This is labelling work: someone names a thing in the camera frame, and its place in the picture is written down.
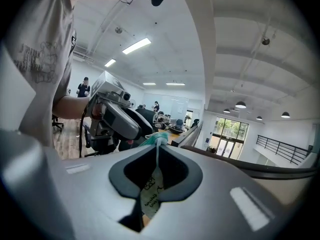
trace person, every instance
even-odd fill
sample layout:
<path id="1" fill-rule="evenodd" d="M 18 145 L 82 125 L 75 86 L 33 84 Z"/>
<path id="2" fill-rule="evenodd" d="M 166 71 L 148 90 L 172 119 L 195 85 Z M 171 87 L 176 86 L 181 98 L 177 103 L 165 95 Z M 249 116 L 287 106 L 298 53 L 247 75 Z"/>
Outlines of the person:
<path id="1" fill-rule="evenodd" d="M 3 39 L 12 61 L 35 90 L 19 130 L 53 147 L 52 114 L 80 119 L 89 97 L 67 95 L 77 33 L 73 8 L 78 0 L 26 0 Z M 101 116 L 95 106 L 94 116 Z"/>
<path id="2" fill-rule="evenodd" d="M 158 101 L 154 102 L 154 106 L 152 106 L 154 112 L 158 112 L 160 109 Z"/>
<path id="3" fill-rule="evenodd" d="M 78 94 L 78 98 L 87 97 L 90 93 L 90 85 L 89 78 L 85 77 L 83 82 L 79 84 L 78 89 L 76 90 L 76 94 Z"/>

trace smoke detector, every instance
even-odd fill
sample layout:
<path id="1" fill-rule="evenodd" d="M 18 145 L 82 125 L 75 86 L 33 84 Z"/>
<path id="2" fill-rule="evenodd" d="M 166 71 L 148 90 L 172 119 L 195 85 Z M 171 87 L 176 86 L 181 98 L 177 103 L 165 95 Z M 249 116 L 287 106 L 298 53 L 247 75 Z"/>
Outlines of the smoke detector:
<path id="1" fill-rule="evenodd" d="M 264 46 L 267 46 L 268 44 L 270 44 L 270 39 L 266 36 L 264 36 L 262 38 L 262 42 L 261 42 Z"/>
<path id="2" fill-rule="evenodd" d="M 121 27 L 116 27 L 114 29 L 114 31 L 117 33 L 117 34 L 121 34 L 122 33 L 122 28 Z"/>

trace white reflective strip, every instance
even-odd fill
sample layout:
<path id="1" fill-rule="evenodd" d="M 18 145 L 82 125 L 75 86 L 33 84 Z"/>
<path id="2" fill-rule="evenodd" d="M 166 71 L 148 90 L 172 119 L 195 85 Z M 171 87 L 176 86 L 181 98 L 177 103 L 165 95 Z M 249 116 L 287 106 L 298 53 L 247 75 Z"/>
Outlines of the white reflective strip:
<path id="1" fill-rule="evenodd" d="M 66 171 L 68 174 L 76 174 L 84 172 L 88 169 L 90 169 L 90 166 L 88 164 L 80 164 L 79 166 L 66 168 Z"/>
<path id="2" fill-rule="evenodd" d="M 252 231 L 262 229 L 270 222 L 269 218 L 256 206 L 256 204 L 240 187 L 231 189 L 230 195 Z"/>

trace person wearing black cap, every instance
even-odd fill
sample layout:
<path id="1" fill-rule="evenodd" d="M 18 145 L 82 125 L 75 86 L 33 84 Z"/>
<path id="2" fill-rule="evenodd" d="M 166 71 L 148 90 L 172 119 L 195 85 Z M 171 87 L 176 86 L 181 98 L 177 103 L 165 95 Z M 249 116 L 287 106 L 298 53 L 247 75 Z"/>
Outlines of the person wearing black cap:
<path id="1" fill-rule="evenodd" d="M 87 97 L 90 93 L 90 85 L 89 85 L 89 78 L 85 77 L 83 82 L 79 84 L 78 90 L 76 90 L 78 94 L 78 98 Z"/>

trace wooden floor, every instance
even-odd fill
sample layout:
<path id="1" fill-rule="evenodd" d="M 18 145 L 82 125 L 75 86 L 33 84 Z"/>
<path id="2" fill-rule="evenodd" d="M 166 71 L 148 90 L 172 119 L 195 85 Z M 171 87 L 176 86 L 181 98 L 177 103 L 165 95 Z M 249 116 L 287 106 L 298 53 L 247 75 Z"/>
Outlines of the wooden floor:
<path id="1" fill-rule="evenodd" d="M 58 119 L 59 123 L 63 123 L 62 132 L 57 127 L 53 127 L 53 142 L 55 150 L 62 159 L 79 158 L 79 119 Z M 91 124 L 90 118 L 85 118 L 85 122 Z M 93 153 L 94 150 L 86 148 L 85 131 L 82 131 L 82 151 L 81 156 Z"/>

